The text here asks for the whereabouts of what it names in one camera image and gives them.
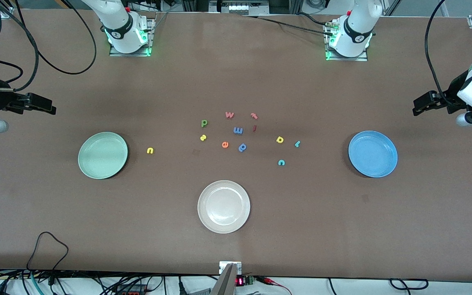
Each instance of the table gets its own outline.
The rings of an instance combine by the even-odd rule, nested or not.
[[[54,64],[90,62],[90,37],[72,11],[24,15]],[[472,128],[445,110],[411,111],[434,89],[427,19],[381,18],[369,61],[338,62],[325,60],[320,35],[207,13],[169,14],[150,58],[109,57],[97,17],[82,15],[97,38],[95,65],[74,76],[41,62],[27,89],[58,114],[0,112],[10,124],[0,134],[0,268],[23,268],[50,230],[70,247],[60,269],[215,274],[218,261],[236,260],[255,275],[472,280]],[[318,29],[301,16],[275,18]],[[30,74],[32,47],[17,25],[3,25],[0,58]],[[429,48],[446,88],[472,63],[472,30],[463,18],[437,19]],[[0,77],[13,74],[0,66]],[[385,178],[349,163],[348,143],[366,129],[398,149]],[[130,153],[118,175],[98,181],[82,174],[77,153],[102,131],[123,136]],[[219,179],[251,199],[233,234],[198,218],[199,194]],[[32,267],[49,269],[63,253],[45,237]]]

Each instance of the red wire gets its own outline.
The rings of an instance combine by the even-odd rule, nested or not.
[[[274,282],[274,286],[282,287],[283,289],[287,290],[290,295],[293,295],[287,287],[282,286],[282,285],[278,284],[277,282]]]

